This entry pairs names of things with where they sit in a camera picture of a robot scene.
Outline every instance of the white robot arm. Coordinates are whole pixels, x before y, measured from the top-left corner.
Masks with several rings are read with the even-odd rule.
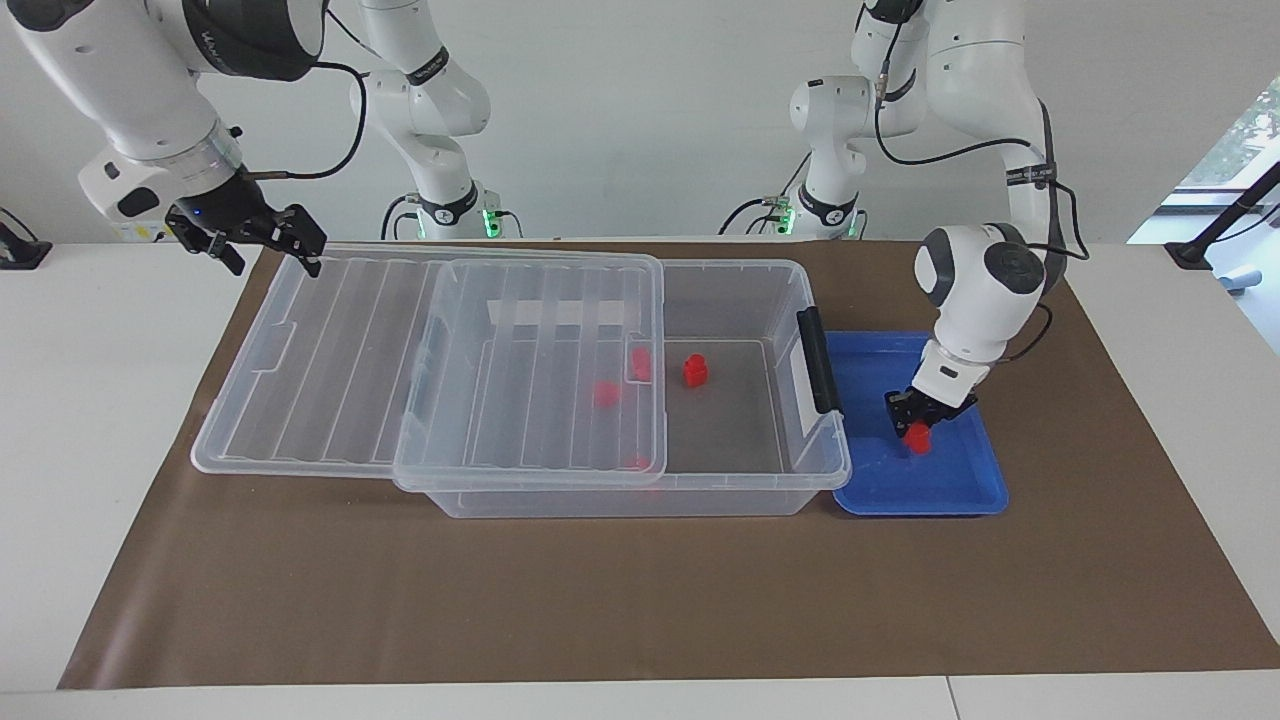
[[[8,0],[23,44],[110,147],[79,179],[123,222],[169,208],[192,252],[232,272],[228,243],[265,245],[320,270],[325,234],[300,205],[270,208],[196,73],[292,81],[316,61],[324,0]]]
[[[499,199],[453,140],[489,124],[489,95],[449,56],[425,0],[361,0],[369,45],[396,70],[372,73],[370,120],[408,163],[431,240],[494,237]]]
[[[796,233],[847,231],[865,167],[856,138],[876,138],[905,165],[982,147],[997,147],[1005,163],[1010,222],[938,228],[916,255],[916,281],[941,315],[911,387],[886,396],[899,434],[973,405],[973,388],[1074,255],[1059,219],[1048,114],[1027,78],[1024,27],[1023,0],[868,0],[852,46],[861,74],[820,78],[792,97],[792,120],[814,152],[792,199]],[[915,131],[927,110],[979,143],[927,160],[893,155],[884,138]]]

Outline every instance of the white wall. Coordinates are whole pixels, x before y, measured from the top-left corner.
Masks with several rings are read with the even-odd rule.
[[[1028,64],[1053,111],[1062,178],[1085,232],[1123,242],[1280,72],[1274,0],[1028,0]],[[353,0],[334,9],[360,28]],[[805,147],[787,119],[803,81],[850,72],[856,0],[435,0],[453,56],[494,101],[465,140],[472,169],[530,234],[714,232],[739,201],[781,188]],[[0,202],[51,240],[110,240],[74,187],[101,135],[51,88],[0,23]],[[326,55],[378,60],[333,32]],[[256,169],[319,169],[351,137],[347,83],[315,72],[279,85],[206,78]],[[963,137],[931,123],[902,154]],[[928,169],[872,155],[869,236],[1006,217],[995,154]],[[376,234],[408,173],[371,136],[340,176],[270,183],[334,238]]]

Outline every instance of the red block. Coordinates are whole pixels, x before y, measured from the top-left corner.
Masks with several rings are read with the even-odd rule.
[[[692,354],[685,360],[685,387],[701,387],[707,384],[710,370],[707,368],[707,359],[699,354]]]

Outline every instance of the black handle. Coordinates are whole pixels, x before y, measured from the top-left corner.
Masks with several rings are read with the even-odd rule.
[[[827,352],[827,333],[822,329],[822,314],[817,307],[796,313],[800,323],[800,346],[804,347],[804,361],[809,368],[809,387],[813,388],[813,404],[818,413],[831,413],[845,409],[840,404],[840,389],[836,388],[836,373],[831,368],[831,355]]]

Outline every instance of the green led light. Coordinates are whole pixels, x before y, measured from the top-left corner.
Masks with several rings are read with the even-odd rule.
[[[791,234],[791,229],[796,224],[796,210],[795,208],[787,208],[787,214],[778,220],[778,234]]]
[[[484,211],[484,229],[490,238],[502,236],[502,220],[493,210]]]

